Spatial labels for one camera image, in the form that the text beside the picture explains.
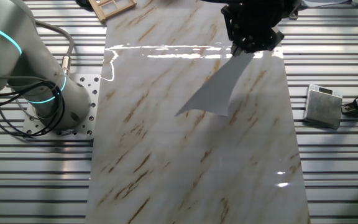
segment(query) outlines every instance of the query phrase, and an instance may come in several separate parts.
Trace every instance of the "brown vein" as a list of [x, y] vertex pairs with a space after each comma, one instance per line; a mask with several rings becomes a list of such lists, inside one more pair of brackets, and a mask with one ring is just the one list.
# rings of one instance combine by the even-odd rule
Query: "brown vein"
[[200, 160], [200, 163], [203, 163], [204, 160], [211, 154], [211, 152], [212, 152], [212, 149], [210, 149], [209, 151], [206, 151], [204, 153], [204, 157]]
[[220, 66], [221, 66], [221, 61], [217, 60], [214, 67], [214, 74], [219, 70]]
[[139, 105], [142, 103], [142, 101], [149, 95], [149, 92], [146, 93], [146, 95], [142, 95], [142, 98], [136, 103], [136, 107], [131, 110], [131, 112], [128, 114], [128, 116], [125, 118], [125, 122], [128, 123], [128, 121], [131, 119], [132, 115], [134, 115], [135, 110], [139, 107]]
[[255, 83], [252, 85], [250, 91], [254, 90], [254, 87], [256, 86], [256, 84], [258, 84], [259, 80], [260, 80], [261, 78], [263, 78], [263, 76], [266, 74], [266, 72], [267, 72], [267, 71], [263, 71], [263, 72], [261, 72], [261, 73], [258, 75], [258, 77], [257, 77]]
[[139, 38], [138, 42], [140, 42], [147, 34], [149, 34], [155, 27], [155, 24], [145, 33], [141, 38]]
[[107, 100], [110, 100], [110, 98], [116, 93], [116, 90], [112, 91], [111, 93], [108, 93], [107, 96]]
[[137, 212], [135, 213], [135, 215], [129, 220], [128, 224], [131, 224], [131, 222], [133, 221], [133, 219], [142, 211], [142, 209], [146, 206], [147, 202], [149, 202], [150, 198], [148, 198], [142, 206], [140, 206], [140, 208], [137, 210]]
[[147, 132], [148, 132], [148, 131], [146, 131], [146, 132], [143, 134], [142, 139], [143, 139], [143, 138], [144, 138], [144, 136], [147, 134]]
[[143, 8], [146, 8], [147, 6], [149, 6], [154, 0], [149, 1], [149, 3], [147, 3], [147, 5], [145, 5]]
[[138, 171], [147, 162], [147, 160], [149, 159], [150, 155], [151, 155], [151, 153], [149, 155], [147, 155], [146, 158], [144, 158], [142, 164], [138, 168], [136, 168], [136, 170], [134, 172]]
[[126, 152], [118, 159], [118, 161], [116, 162], [116, 165], [121, 162], [121, 159], [124, 158], [124, 156], [125, 156], [128, 152], [129, 152], [129, 151], [126, 151]]
[[146, 172], [144, 172], [142, 175], [140, 175], [137, 180], [135, 181], [135, 184], [138, 183], [138, 181], [141, 180], [141, 178], [143, 178], [144, 176], [146, 176], [146, 174], [149, 172], [149, 170], [147, 170]]
[[104, 201], [105, 199], [111, 194], [111, 192], [114, 190], [114, 188], [112, 188], [103, 198], [102, 200], [99, 201], [98, 203], [98, 206], [100, 206]]
[[224, 223], [224, 219], [226, 218], [227, 213], [229, 212], [229, 206], [227, 203], [229, 202], [227, 199], [222, 198], [221, 202], [223, 203], [223, 212], [221, 214], [221, 224]]

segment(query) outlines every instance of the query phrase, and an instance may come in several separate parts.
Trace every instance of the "slotted metal surface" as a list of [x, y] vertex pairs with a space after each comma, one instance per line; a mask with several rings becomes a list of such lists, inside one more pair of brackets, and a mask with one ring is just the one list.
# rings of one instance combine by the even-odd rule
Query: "slotted metal surface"
[[[106, 28], [93, 12], [74, 0], [26, 3], [36, 19], [73, 35], [73, 73], [101, 73]], [[345, 103], [358, 96], [358, 9], [308, 9], [297, 21], [282, 21], [280, 29], [286, 34], [282, 45], [311, 222], [358, 224], [358, 118], [342, 117], [337, 131], [302, 122], [311, 83], [343, 92]], [[43, 28], [39, 34], [61, 60], [65, 38]], [[13, 124], [23, 125], [17, 105], [7, 105], [4, 112]], [[0, 129], [0, 223], [84, 223], [91, 146], [29, 144]]]

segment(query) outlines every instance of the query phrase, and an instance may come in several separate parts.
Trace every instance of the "marble pattern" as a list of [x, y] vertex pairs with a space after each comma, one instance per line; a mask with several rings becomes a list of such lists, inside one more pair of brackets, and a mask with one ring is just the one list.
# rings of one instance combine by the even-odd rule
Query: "marble pattern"
[[108, 21], [86, 223], [310, 222], [279, 49], [229, 116], [186, 101], [229, 60], [221, 4], [147, 0]]

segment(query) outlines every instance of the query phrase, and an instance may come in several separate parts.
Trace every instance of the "wooden frame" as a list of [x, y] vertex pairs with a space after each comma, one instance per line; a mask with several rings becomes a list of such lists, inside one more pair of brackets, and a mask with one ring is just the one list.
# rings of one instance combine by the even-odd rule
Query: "wooden frame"
[[[109, 19], [110, 17], [113, 17], [121, 12], [124, 12], [136, 6], [136, 0], [129, 0], [129, 1], [130, 4], [124, 7], [119, 7], [116, 0], [100, 0], [99, 3], [97, 3], [96, 0], [89, 0], [89, 3], [91, 3], [92, 8], [95, 11], [96, 15], [98, 16], [99, 20], [101, 22], [104, 22], [106, 21], [106, 19]], [[105, 14], [102, 7], [111, 3], [114, 3], [116, 5], [117, 10], [110, 12], [109, 14]]]

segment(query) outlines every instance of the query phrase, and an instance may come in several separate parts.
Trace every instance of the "black cable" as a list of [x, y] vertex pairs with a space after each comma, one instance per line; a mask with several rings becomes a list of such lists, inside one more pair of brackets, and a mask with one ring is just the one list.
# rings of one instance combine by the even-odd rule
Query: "black cable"
[[[55, 88], [55, 85], [51, 82], [51, 83], [46, 83], [44, 84], [46, 86], [48, 86], [49, 88]], [[60, 103], [62, 103], [62, 113], [58, 119], [58, 121], [52, 126], [50, 127], [53, 122], [55, 122], [55, 118], [57, 117], [57, 113], [55, 113], [55, 111], [53, 111], [54, 116], [52, 117], [51, 119], [51, 122], [48, 123], [48, 125], [46, 125], [43, 129], [41, 129], [40, 131], [34, 133], [34, 134], [27, 134], [21, 130], [18, 130], [16, 127], [14, 127], [7, 119], [6, 117], [4, 116], [2, 110], [1, 110], [1, 107], [0, 107], [0, 114], [1, 114], [1, 117], [2, 119], [4, 120], [4, 122], [6, 122], [11, 128], [13, 128], [14, 130], [17, 131], [17, 133], [13, 133], [13, 132], [10, 132], [8, 131], [1, 123], [0, 123], [0, 128], [2, 130], [4, 130], [5, 132], [7, 132], [8, 134], [10, 135], [13, 135], [13, 136], [17, 136], [17, 137], [28, 137], [28, 138], [32, 138], [32, 137], [38, 137], [38, 136], [43, 136], [51, 131], [53, 131], [57, 125], [62, 121], [63, 119], [63, 116], [64, 116], [64, 113], [65, 113], [65, 102], [64, 102], [64, 99], [62, 97], [62, 93], [60, 91], [59, 88], [56, 88], [55, 90], [53, 90], [53, 95], [55, 96], [55, 109], [56, 110], [59, 110], [60, 109]]]
[[33, 86], [30, 86], [28, 88], [25, 88], [23, 90], [19, 90], [19, 91], [15, 91], [15, 92], [11, 92], [11, 93], [0, 93], [0, 96], [12, 96], [12, 95], [16, 95], [14, 97], [12, 97], [10, 100], [7, 100], [3, 103], [0, 103], [0, 106], [4, 106], [10, 102], [13, 102], [14, 100], [18, 99], [19, 97], [21, 97], [22, 95], [26, 94], [27, 92], [37, 88], [37, 87], [40, 87], [40, 86], [46, 86], [46, 85], [49, 85], [50, 83], [52, 83], [51, 81], [43, 81], [43, 82], [40, 82], [40, 83], [37, 83]]
[[53, 26], [46, 22], [41, 22], [38, 20], [35, 21], [35, 24], [37, 24], [38, 26], [42, 26], [46, 29], [50, 29], [52, 31], [58, 32], [58, 33], [62, 34], [63, 36], [65, 36], [69, 41], [68, 50], [67, 50], [67, 53], [65, 56], [71, 55], [71, 53], [73, 52], [73, 48], [74, 48], [74, 40], [73, 40], [73, 37], [68, 32], [66, 32], [65, 30], [63, 30], [57, 26]]

